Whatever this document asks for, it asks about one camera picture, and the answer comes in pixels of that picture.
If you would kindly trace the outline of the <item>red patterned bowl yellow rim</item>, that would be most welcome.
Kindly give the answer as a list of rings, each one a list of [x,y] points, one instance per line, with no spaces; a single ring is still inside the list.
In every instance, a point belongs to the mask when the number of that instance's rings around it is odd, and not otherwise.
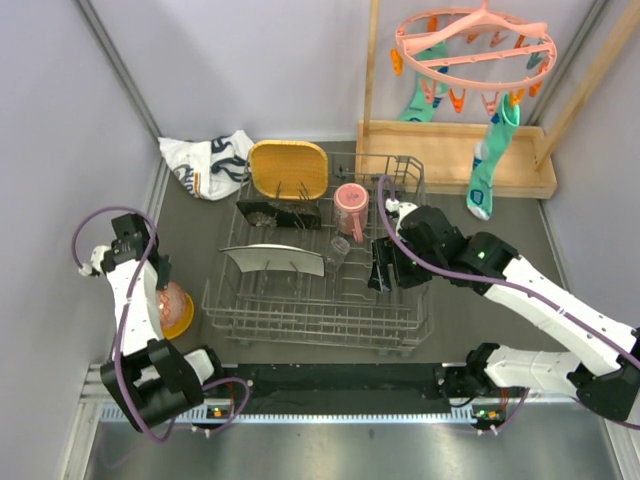
[[[186,294],[174,281],[156,292],[156,303],[163,330],[178,326],[187,312]]]

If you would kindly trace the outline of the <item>clear glass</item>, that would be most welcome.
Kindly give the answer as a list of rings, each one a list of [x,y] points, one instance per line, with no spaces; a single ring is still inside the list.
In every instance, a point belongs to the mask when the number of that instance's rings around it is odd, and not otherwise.
[[[333,238],[323,253],[326,270],[332,273],[337,272],[350,250],[351,246],[348,240],[340,236]]]

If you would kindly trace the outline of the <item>pink ceramic mug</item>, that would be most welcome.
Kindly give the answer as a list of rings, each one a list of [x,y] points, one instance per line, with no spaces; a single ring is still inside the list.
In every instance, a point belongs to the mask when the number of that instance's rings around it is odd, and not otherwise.
[[[352,236],[357,243],[363,243],[369,208],[369,193],[365,187],[357,183],[341,185],[333,195],[333,204],[338,230]]]

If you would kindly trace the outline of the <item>white square plate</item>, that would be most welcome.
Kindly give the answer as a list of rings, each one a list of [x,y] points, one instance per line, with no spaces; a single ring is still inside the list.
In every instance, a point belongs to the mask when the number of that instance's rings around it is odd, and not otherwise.
[[[297,247],[280,244],[251,244],[220,250],[229,256],[242,273],[287,271],[323,277],[322,255]]]

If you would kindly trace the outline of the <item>black floral square plate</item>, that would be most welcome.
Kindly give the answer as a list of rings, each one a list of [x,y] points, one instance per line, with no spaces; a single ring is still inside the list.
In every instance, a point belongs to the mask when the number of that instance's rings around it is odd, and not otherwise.
[[[239,200],[236,206],[254,227],[320,230],[320,209],[308,202],[284,200]]]

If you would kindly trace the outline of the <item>yellow woven-pattern plate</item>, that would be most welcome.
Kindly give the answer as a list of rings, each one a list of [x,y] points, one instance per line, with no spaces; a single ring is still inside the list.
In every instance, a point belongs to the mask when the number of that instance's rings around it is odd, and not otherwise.
[[[316,200],[329,185],[326,152],[306,141],[264,140],[249,152],[253,185],[279,200]]]

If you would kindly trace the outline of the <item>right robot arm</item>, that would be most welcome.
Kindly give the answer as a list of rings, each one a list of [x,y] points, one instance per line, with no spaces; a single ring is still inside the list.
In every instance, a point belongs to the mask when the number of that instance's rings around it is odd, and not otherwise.
[[[544,352],[481,345],[466,360],[474,393],[487,396],[499,387],[550,391],[610,421],[629,420],[639,396],[636,329],[550,281],[496,235],[463,235],[438,208],[387,199],[378,213],[410,266],[504,306],[564,346]]]

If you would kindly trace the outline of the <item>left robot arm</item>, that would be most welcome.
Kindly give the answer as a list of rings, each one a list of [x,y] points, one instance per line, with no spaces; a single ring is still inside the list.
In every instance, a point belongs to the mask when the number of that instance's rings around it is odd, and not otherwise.
[[[227,374],[211,348],[181,354],[165,337],[157,295],[170,285],[171,265],[143,216],[127,213],[111,224],[115,239],[94,253],[113,292],[120,353],[100,367],[100,378],[141,431],[201,405],[204,395],[220,394]]]

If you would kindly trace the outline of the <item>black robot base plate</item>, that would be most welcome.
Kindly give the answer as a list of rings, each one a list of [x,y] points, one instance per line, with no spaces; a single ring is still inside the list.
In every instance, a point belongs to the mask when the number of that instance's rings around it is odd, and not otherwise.
[[[245,395],[245,415],[447,413],[486,400],[503,406],[524,392],[497,387],[464,366],[438,363],[239,364],[205,381],[204,398]]]

